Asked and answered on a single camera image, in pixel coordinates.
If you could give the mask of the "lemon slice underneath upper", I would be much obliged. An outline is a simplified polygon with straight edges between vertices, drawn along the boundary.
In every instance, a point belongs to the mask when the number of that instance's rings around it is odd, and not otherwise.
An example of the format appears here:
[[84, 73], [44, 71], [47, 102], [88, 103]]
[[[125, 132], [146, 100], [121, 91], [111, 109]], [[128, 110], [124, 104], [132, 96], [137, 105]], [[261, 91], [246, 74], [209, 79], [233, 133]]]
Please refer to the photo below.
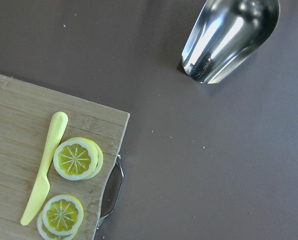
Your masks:
[[103, 166], [104, 157], [103, 157], [103, 152], [102, 152], [101, 148], [93, 140], [87, 139], [87, 141], [89, 141], [97, 149], [97, 153], [98, 153], [98, 163], [97, 163], [95, 170], [89, 176], [87, 176], [85, 178], [86, 180], [89, 180], [89, 179], [95, 177], [100, 172], [100, 170]]

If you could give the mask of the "lemon slice underneath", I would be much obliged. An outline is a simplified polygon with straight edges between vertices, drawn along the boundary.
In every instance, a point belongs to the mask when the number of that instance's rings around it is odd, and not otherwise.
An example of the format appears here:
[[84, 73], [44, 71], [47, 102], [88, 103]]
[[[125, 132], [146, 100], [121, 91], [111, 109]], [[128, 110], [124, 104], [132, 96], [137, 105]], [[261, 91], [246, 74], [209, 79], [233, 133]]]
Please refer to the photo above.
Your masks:
[[89, 179], [95, 177], [100, 172], [100, 170], [103, 166], [104, 157], [103, 157], [103, 152], [102, 152], [101, 148], [93, 140], [87, 139], [87, 141], [89, 141], [97, 149], [97, 153], [98, 153], [98, 163], [97, 163], [95, 170], [89, 176], [87, 176], [85, 178], [86, 180], [89, 180]]
[[56, 235], [51, 233], [44, 225], [42, 214], [40, 213], [37, 219], [37, 228], [39, 234], [44, 240], [72, 240], [77, 232], [70, 234], [70, 235]]

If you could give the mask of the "yellow plastic knife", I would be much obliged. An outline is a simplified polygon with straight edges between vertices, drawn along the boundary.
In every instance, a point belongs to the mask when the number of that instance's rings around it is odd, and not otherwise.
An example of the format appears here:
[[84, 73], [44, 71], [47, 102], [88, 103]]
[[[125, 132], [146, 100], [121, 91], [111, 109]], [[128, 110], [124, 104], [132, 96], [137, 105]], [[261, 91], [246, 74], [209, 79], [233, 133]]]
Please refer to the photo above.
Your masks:
[[20, 221], [23, 226], [27, 226], [33, 220], [48, 196], [50, 183], [47, 174], [53, 160], [55, 150], [64, 135], [67, 124], [68, 116], [66, 113], [58, 111], [53, 114], [37, 177]]

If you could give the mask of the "steel scoop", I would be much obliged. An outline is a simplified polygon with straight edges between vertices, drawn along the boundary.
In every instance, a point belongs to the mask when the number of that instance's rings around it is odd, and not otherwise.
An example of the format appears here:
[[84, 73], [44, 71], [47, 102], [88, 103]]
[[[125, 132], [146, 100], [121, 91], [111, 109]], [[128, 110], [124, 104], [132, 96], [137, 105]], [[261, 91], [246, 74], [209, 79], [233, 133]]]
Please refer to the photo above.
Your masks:
[[208, 0], [182, 51], [182, 66], [193, 80], [217, 84], [250, 57], [273, 33], [277, 0]]

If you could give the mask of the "bamboo cutting board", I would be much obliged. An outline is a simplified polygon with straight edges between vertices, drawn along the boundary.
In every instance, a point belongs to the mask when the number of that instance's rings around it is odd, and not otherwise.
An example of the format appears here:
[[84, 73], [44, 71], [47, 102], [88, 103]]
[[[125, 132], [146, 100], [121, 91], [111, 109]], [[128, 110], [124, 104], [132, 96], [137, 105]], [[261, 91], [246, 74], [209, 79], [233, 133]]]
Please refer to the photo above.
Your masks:
[[68, 115], [63, 139], [93, 140], [104, 154], [100, 172], [88, 180], [70, 181], [53, 166], [48, 196], [75, 196], [84, 219], [75, 239], [91, 240], [101, 213], [104, 189], [115, 165], [129, 120], [127, 112], [0, 74], [0, 240], [39, 240], [37, 221], [20, 223], [27, 206], [55, 112]]

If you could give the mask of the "lemon slice lower top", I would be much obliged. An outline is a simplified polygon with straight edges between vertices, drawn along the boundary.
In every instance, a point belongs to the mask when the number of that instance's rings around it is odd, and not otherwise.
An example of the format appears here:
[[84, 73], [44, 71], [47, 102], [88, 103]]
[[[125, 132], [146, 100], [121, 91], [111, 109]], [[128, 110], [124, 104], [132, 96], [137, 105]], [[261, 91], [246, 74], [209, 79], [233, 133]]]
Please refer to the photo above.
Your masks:
[[84, 209], [81, 202], [69, 194], [52, 197], [42, 210], [46, 229], [58, 236], [75, 234], [83, 222]]

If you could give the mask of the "lemon slice lower underneath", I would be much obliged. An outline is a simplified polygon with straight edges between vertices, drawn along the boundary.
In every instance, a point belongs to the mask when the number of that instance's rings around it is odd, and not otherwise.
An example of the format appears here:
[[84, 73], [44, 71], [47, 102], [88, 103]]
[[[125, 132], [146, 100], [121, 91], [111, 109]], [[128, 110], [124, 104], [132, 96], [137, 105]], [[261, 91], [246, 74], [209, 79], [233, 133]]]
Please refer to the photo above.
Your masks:
[[70, 235], [56, 235], [51, 233], [44, 225], [42, 214], [40, 213], [37, 219], [37, 228], [39, 234], [44, 240], [72, 240], [77, 232], [70, 234]]

